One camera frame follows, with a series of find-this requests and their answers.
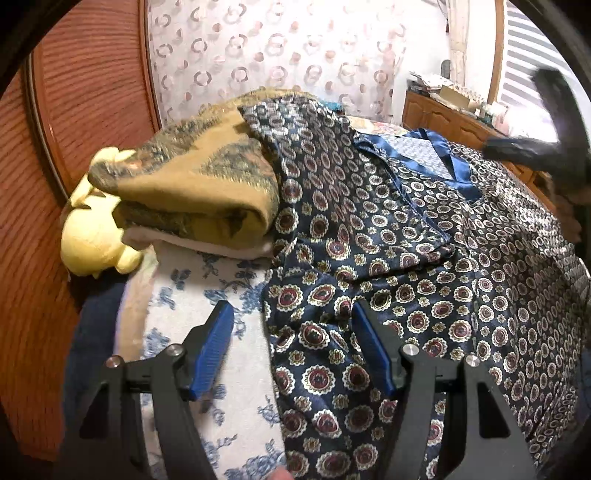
blue gripper pad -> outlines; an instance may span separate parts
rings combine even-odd
[[[372,382],[386,397],[392,397],[396,386],[392,379],[390,357],[359,302],[353,305],[352,324]]]
[[[223,356],[228,350],[233,329],[234,308],[228,302],[224,302],[195,360],[195,375],[190,387],[192,400],[200,399],[211,390]]]

white floral sheet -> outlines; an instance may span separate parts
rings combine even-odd
[[[155,246],[158,267],[144,328],[143,358],[182,342],[205,322],[218,300],[234,307],[235,326],[208,398],[191,404],[203,446],[220,479],[258,480],[285,465],[261,290],[269,259],[232,260],[171,244]],[[151,396],[142,419],[155,478],[165,478]]]

white curtain with circle pattern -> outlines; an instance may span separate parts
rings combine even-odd
[[[388,121],[405,1],[152,0],[163,124],[260,86],[305,90],[349,115]]]

blue satin collar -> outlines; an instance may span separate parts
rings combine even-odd
[[[388,158],[396,158],[406,168],[409,168],[416,173],[420,173],[421,175],[440,180],[452,189],[457,190],[469,202],[473,202],[482,197],[482,193],[478,187],[476,187],[470,180],[470,165],[468,165],[466,160],[462,160],[461,158],[457,158],[452,155],[449,144],[445,138],[434,131],[427,130],[425,128],[419,128],[418,130],[409,132],[405,135],[405,137],[429,140],[431,145],[433,145],[435,152],[439,158],[441,158],[441,161],[453,176],[453,180],[444,179],[438,175],[435,175],[432,171],[426,169],[420,163],[400,154],[380,135],[360,134],[355,139],[355,145],[361,150],[365,150],[373,154],[379,155],[379,152],[382,152],[385,153]]]

yellow plush toy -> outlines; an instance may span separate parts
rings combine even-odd
[[[99,150],[90,164],[98,161],[119,161],[135,153],[116,147]],[[93,275],[115,267],[129,273],[142,260],[138,252],[121,243],[123,229],[117,228],[112,212],[120,198],[94,188],[84,175],[72,195],[69,213],[61,232],[61,260],[74,275]]]

